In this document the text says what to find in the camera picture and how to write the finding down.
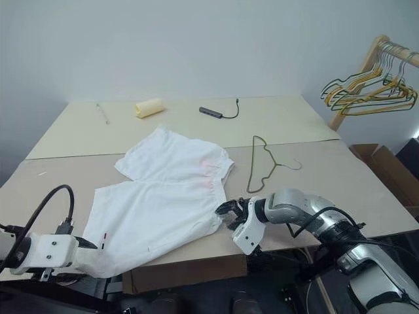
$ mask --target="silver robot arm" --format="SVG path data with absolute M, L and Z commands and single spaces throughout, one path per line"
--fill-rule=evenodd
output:
M 237 203 L 239 210 L 233 208 Z M 262 241 L 266 223 L 296 224 L 307 230 L 322 244 L 333 244 L 333 263 L 350 278 L 348 286 L 352 300 L 364 313 L 382 308 L 388 313 L 419 313 L 419 289 L 413 280 L 378 245 L 368 242 L 345 212 L 330 201 L 297 189 L 283 189 L 266 199 L 229 201 L 216 213 L 233 210 L 238 219 L 229 227 L 234 229 L 233 241 L 245 254 L 251 254 Z

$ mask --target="beige board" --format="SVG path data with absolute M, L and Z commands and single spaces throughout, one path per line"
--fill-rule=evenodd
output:
M 302 169 L 292 171 L 277 167 L 266 187 L 258 193 L 266 197 L 279 188 L 299 188 L 333 201 L 357 222 L 366 222 L 362 232 L 367 237 L 384 236 L 418 229 L 392 193 L 374 173 L 358 160 L 342 141 L 295 143 L 270 146 L 277 162 L 290 164 L 296 158 Z M 251 147 L 228 148 L 235 166 L 225 185 L 228 199 L 250 196 L 246 192 Z M 81 156 L 44 160 L 25 160 L 13 176 L 0 188 L 0 221 L 3 224 L 23 225 L 43 197 L 59 184 L 69 184 L 75 192 L 74 232 L 81 236 L 92 206 L 94 189 L 126 181 L 113 165 L 122 155 Z M 257 188 L 261 176 L 271 167 L 262 147 L 257 147 L 255 175 L 252 188 Z M 67 214 L 66 191 L 52 198 L 41 213 L 33 230 L 52 233 Z M 261 246 L 264 250 L 289 249 L 315 245 L 318 242 L 307 232 L 293 239 L 283 226 L 268 225 Z M 231 240 L 225 226 L 217 232 L 188 243 L 149 265 L 166 264 L 199 258 L 238 254 L 240 250 Z
M 250 146 L 254 134 L 270 144 L 340 139 L 301 96 L 241 98 L 235 119 L 198 111 L 203 106 L 234 116 L 235 98 L 163 102 L 166 110 L 143 119 L 136 118 L 136 102 L 70 103 L 27 159 L 124 154 L 159 124 L 221 147 Z

